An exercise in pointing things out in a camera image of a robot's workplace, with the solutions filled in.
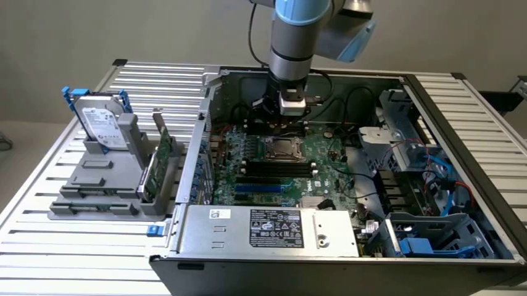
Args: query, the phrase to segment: gray floor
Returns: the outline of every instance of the gray floor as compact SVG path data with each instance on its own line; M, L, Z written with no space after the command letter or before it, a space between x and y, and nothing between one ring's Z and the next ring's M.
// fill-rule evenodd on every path
M65 125L0 121L0 131L13 141L13 149L0 151L0 211L33 171Z

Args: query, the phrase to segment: power supply label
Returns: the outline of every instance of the power supply label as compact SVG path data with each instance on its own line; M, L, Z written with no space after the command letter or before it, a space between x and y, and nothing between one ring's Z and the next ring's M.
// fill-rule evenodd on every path
M303 248L300 211L251 210L248 242L255 248Z

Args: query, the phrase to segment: blue plastic latch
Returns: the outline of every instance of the blue plastic latch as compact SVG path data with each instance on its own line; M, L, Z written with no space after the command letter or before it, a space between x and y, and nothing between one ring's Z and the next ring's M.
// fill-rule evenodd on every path
M435 258L470 258L474 256L476 247L470 245L459 250L434 250L428 239L420 237L407 237L399 241L402 253L407 257L435 257Z
M431 248L428 239L419 237L407 237L399 241L399 246L404 255L432 255L434 249Z
M149 225L147 230L147 237L163 237L163 226Z
M85 96L89 94L89 89L87 88L76 88L71 92L72 96Z

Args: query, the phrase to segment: metal slatted surface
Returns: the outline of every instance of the metal slatted surface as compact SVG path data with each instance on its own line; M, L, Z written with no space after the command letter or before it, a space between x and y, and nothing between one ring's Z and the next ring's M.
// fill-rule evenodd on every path
M149 138L159 136L151 119L152 108L157 107L163 108L171 134L179 141L188 142L203 99L203 70L204 67L194 65L128 62L109 78L108 89L128 91L139 126ZM487 114L472 109L479 105L451 76L426 73L419 79L438 104L466 106L447 107L444 115L460 133L468 132L464 134L467 146L474 153L482 153L483 168L492 172L495 182L507 190L504 198L523 210L524 194L510 192L514 184L507 177L526 176L526 166L506 163L515 165L510 170L503 167L504 160L490 160L516 159L510 154L518 154L518 148L499 134L492 135L492 140L482 141L470 133L499 133L499 129ZM85 151L84 136L73 121L0 214L0 294L168 295L145 258L145 254L156 252L149 249L164 244L163 237L145 237L151 223L51 221L47 218L48 206ZM480 293L495 295L496 292ZM503 292L503 295L512 296L514 292Z
M203 67L128 63L107 89L125 89L139 127L159 138L152 109L163 108L169 132L188 143L203 99ZM68 126L61 145L0 230L0 294L169 295L145 254L165 237L147 237L147 222L51 221L59 196L85 151L85 133ZM174 203L167 213L172 213Z
M523 139L507 130L463 81L434 75L419 75L418 80L527 227L527 155L518 142Z

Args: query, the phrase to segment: black cable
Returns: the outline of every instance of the black cable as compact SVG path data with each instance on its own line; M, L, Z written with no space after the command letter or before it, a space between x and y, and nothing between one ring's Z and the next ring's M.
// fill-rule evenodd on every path
M235 123L234 122L234 113L238 108L246 108L248 110L248 114L251 114L251 111L252 111L251 108L244 103L236 103L231 109L230 123Z
M252 39L252 38L251 38L251 36L252 36L252 21L254 21L254 19L255 19L256 5L258 5L258 4L252 5L251 19L248 20L248 31L247 31L248 50L251 51L251 55L252 55L252 58L255 59L255 61L259 62L259 64L260 64L263 67L268 67L270 64L267 64L263 60L260 60L260 59L258 58L256 53L255 53L255 51L254 51L254 49L252 49L252 41L251 41L251 39Z
M340 98L338 98L338 97L334 98L334 99L327 103L324 109L322 109L322 111L320 111L314 117L311 117L310 119L307 119L307 121L314 121L316 118L319 118L320 115L324 114L324 112L330 109L331 105L332 105L336 101L340 101L340 103L344 104L344 100L343 100L343 99L340 99Z
M328 91L328 94L326 95L324 99L322 100L322 102L324 103L331 98L332 93L335 92L335 85L332 84L332 79L331 79L330 75L322 70L311 69L310 72L320 74L328 80L330 91Z
M371 195L375 195L375 194L378 194L376 192L372 192L372 193L368 193L368 194L366 194L366 195L362 195L362 196L348 196L347 194L344 194L344 192L342 192L342 194L348 198L348 199L363 199L364 197L368 197L368 196L371 196Z
M358 91L359 89L366 90L370 93L370 97L371 100L374 101L374 116L375 116L375 110L378 108L378 103L376 103L376 98L374 95L374 91L371 90L371 88L368 88L367 86L356 86L355 88L352 88L346 96L346 101L344 101L344 115L343 115L343 124L346 122L346 117L347 117L347 103L350 102L350 98L352 96L352 94L355 93L355 91Z
M343 171L343 170L340 170L338 167L334 166L334 163L332 163L331 158L330 158L330 151L331 151L331 147L332 147L332 145L335 144L335 141L336 141L338 139L339 139L339 137L336 137L336 138L331 141L331 144L330 144L330 147L328 147L328 161L330 161L330 166L331 166L331 168L332 168L335 171L338 171L340 174L344 174L344 175L348 175L348 176L363 176L363 177L366 177L366 178L368 178L370 180L374 181L374 178L372 178L371 176L368 176L368 175L366 175L366 174L360 174L360 173L351 173L351 172Z

